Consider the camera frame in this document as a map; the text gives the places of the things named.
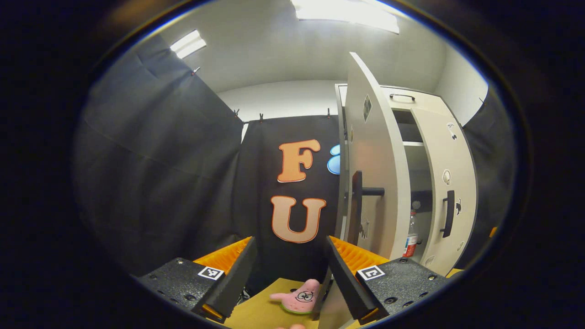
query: patrick star plush toy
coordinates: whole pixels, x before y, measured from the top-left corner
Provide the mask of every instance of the patrick star plush toy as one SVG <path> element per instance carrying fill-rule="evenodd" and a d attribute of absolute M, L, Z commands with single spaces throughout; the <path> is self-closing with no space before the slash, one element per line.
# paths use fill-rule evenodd
<path fill-rule="evenodd" d="M 296 314 L 309 314 L 315 306 L 318 292 L 319 281 L 308 279 L 299 289 L 287 294 L 271 294 L 270 299 L 280 300 L 280 306 L 285 311 Z"/>

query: ceiling light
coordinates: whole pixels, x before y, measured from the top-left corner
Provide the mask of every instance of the ceiling light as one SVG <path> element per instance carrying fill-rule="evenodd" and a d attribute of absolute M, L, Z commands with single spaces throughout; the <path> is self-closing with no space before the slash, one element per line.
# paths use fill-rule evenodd
<path fill-rule="evenodd" d="M 291 2 L 295 6 L 299 20 L 339 20 L 399 33 L 396 16 L 382 9 L 381 6 L 367 4 L 361 0 L 291 0 Z"/>
<path fill-rule="evenodd" d="M 205 40 L 199 35 L 199 31 L 195 30 L 173 43 L 171 50 L 177 53 L 179 58 L 183 59 L 206 45 Z"/>

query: blue cutout shape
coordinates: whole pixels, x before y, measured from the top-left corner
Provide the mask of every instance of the blue cutout shape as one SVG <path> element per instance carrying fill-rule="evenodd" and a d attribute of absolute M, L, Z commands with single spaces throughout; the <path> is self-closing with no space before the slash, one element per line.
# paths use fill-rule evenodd
<path fill-rule="evenodd" d="M 334 155 L 329 161 L 327 161 L 327 169 L 330 173 L 339 175 L 341 173 L 341 155 L 340 155 L 341 148 L 339 144 L 335 145 L 331 148 L 329 153 Z"/>

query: white wall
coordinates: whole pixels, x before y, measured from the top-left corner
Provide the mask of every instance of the white wall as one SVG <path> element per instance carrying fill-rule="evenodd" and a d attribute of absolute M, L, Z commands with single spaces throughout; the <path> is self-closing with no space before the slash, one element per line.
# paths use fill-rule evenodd
<path fill-rule="evenodd" d="M 283 81 L 252 85 L 218 93 L 218 96 L 231 109 L 240 109 L 238 116 L 242 121 L 258 120 L 260 113 L 264 119 L 285 116 L 337 114 L 335 80 Z M 244 125 L 242 139 L 246 133 Z"/>
<path fill-rule="evenodd" d="M 487 82 L 457 50 L 447 45 L 445 68 L 434 94 L 443 97 L 463 126 L 486 99 Z"/>

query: black curtain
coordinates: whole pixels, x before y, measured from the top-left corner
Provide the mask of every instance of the black curtain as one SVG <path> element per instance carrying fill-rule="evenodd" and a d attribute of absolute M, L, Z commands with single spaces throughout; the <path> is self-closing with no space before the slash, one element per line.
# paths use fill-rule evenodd
<path fill-rule="evenodd" d="M 299 164 L 306 178 L 293 183 L 278 182 L 277 176 L 283 169 L 283 153 L 279 146 L 311 139 L 317 140 L 321 149 L 311 151 L 313 161 L 309 169 Z M 238 158 L 232 211 L 236 230 L 243 236 L 257 238 L 259 254 L 246 284 L 252 296 L 280 277 L 297 281 L 321 281 L 324 278 L 327 270 L 325 237 L 335 233 L 339 193 L 339 176 L 327 169 L 327 162 L 333 157 L 331 148 L 338 144 L 336 115 L 250 122 Z M 290 213 L 290 229 L 296 232 L 302 231 L 307 221 L 303 200 L 320 198 L 326 201 L 313 240 L 300 244 L 288 242 L 273 232 L 273 205 L 270 201 L 273 196 L 296 199 Z"/>
<path fill-rule="evenodd" d="M 484 104 L 463 127 L 476 167 L 478 200 L 472 235 L 455 268 L 464 269 L 490 241 L 506 216 L 514 188 L 514 132 L 505 108 L 490 88 Z"/>
<path fill-rule="evenodd" d="M 79 203 L 131 274 L 239 239 L 229 208 L 242 126 L 160 37 L 95 83 L 75 144 Z"/>

